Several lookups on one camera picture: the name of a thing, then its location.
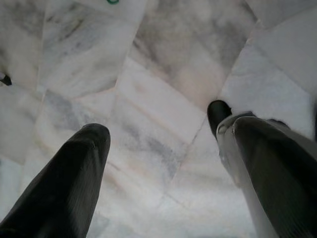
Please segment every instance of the dark object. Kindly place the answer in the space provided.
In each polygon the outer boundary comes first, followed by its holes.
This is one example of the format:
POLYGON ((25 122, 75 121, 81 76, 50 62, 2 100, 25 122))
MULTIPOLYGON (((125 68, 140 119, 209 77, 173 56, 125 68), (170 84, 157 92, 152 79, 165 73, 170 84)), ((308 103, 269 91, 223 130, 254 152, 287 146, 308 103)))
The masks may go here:
POLYGON ((216 137, 216 130, 220 122, 231 116, 231 108, 224 101, 217 100, 209 104, 207 116, 213 135, 216 137))
POLYGON ((7 86, 12 85, 11 78, 8 75, 0 73, 0 82, 4 83, 7 86))
POLYGON ((111 5, 115 5, 119 2, 119 0, 107 0, 108 3, 110 3, 111 5))
POLYGON ((85 238, 110 147, 99 124, 84 126, 33 179, 0 224, 4 238, 85 238))
POLYGON ((222 162, 260 238, 317 237, 317 146, 284 123, 238 115, 219 124, 222 162))

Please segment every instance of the green object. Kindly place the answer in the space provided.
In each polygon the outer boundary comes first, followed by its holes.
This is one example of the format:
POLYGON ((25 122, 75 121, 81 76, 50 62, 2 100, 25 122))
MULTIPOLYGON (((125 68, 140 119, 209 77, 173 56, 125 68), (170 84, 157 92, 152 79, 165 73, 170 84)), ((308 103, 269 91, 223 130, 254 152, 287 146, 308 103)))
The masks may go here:
POLYGON ((115 5, 119 2, 119 0, 107 0, 108 3, 115 5))

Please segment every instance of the marble floor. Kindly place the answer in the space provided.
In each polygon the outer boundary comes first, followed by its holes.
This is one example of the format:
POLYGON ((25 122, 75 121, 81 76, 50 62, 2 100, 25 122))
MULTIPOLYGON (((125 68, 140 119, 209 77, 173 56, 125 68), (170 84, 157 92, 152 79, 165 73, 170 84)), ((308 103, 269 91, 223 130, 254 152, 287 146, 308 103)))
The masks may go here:
POLYGON ((61 145, 97 122, 111 147, 87 237, 255 238, 207 105, 224 99, 313 138, 315 103, 258 47, 259 5, 3 0, 0 71, 13 85, 0 85, 0 220, 61 145))

